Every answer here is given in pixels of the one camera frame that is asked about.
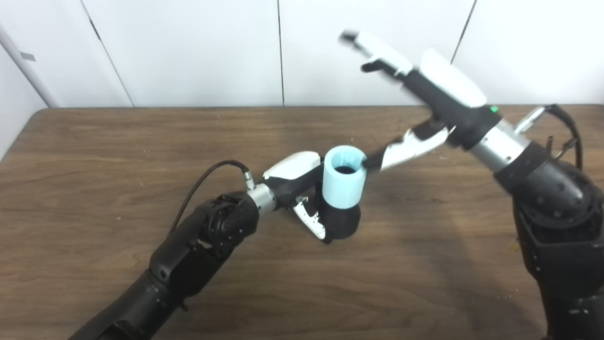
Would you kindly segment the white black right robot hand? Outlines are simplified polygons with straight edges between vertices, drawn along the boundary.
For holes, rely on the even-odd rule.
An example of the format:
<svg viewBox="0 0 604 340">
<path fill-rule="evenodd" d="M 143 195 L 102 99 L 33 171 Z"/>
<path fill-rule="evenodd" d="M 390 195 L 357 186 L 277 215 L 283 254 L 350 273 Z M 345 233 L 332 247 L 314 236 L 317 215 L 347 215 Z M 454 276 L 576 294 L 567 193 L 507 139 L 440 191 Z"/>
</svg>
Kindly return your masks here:
<svg viewBox="0 0 604 340">
<path fill-rule="evenodd" d="M 363 166 L 384 171 L 421 157 L 449 142 L 471 149 L 501 120 L 489 108 L 485 95 L 438 52 L 427 50 L 419 65 L 367 32 L 344 31 L 341 41 L 367 57 L 365 73 L 382 72 L 401 82 L 406 90 L 431 110 L 432 116 L 382 150 L 369 155 Z"/>
</svg>

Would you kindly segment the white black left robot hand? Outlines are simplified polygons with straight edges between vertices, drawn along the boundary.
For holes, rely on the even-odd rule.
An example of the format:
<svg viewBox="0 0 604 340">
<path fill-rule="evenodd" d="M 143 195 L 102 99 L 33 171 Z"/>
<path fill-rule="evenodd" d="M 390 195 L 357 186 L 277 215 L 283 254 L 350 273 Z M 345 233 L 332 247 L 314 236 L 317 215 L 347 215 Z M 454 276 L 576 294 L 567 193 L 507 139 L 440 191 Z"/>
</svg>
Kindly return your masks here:
<svg viewBox="0 0 604 340">
<path fill-rule="evenodd" d="M 323 180 L 319 153 L 297 152 L 266 170 L 257 183 L 261 195 L 255 200 L 260 215 L 279 209 L 293 210 L 302 224 L 325 245 L 332 242 L 320 221 L 319 210 L 304 193 Z"/>
</svg>

